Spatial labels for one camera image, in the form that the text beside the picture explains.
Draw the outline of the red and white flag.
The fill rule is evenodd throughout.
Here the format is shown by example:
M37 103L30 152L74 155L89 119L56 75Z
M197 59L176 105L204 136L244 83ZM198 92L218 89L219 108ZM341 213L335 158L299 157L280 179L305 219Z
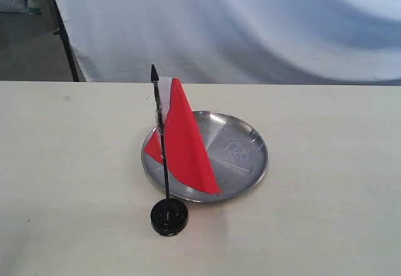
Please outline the red and white flag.
M144 152L163 163L180 183L203 193L221 192L195 116L178 78L160 77L151 66L151 82L159 89L163 130L157 127Z

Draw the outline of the round black flag base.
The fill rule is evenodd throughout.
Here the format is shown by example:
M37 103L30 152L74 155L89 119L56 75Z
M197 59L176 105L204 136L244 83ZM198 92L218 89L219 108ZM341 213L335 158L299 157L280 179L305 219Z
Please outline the round black flag base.
M161 236L175 236L188 222L188 209L179 199L168 198L157 202L150 212L152 228Z

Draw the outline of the round metal plate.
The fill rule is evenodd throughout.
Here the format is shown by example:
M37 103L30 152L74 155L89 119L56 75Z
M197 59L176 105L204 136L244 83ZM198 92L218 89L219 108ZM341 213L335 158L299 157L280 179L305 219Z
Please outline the round metal plate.
M161 164L144 152L155 129L141 150L142 166L151 182L161 189L168 186L172 196L196 203L229 200L257 185L268 168L268 148L259 133L231 115L205 110L193 114L221 192L203 193L178 182L170 172L165 175L163 163L167 160Z

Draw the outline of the white backdrop cloth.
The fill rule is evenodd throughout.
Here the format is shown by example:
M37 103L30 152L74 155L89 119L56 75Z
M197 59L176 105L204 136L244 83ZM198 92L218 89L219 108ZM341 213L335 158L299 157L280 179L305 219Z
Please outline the white backdrop cloth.
M89 82L400 84L400 0L56 0Z

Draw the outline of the black backdrop stand pole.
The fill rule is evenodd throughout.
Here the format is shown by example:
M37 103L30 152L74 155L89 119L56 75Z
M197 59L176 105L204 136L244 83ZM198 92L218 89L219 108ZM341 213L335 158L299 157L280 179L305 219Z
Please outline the black backdrop stand pole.
M53 34L55 36L59 36L61 40L73 82L80 82L78 70L73 56L73 50L71 49L70 45L70 39L68 37L68 33L66 32L65 24L62 20L60 10L58 8L56 0L49 0L49 1L51 3L51 8L54 11L53 14L55 16L55 23L56 23L56 29L53 31Z

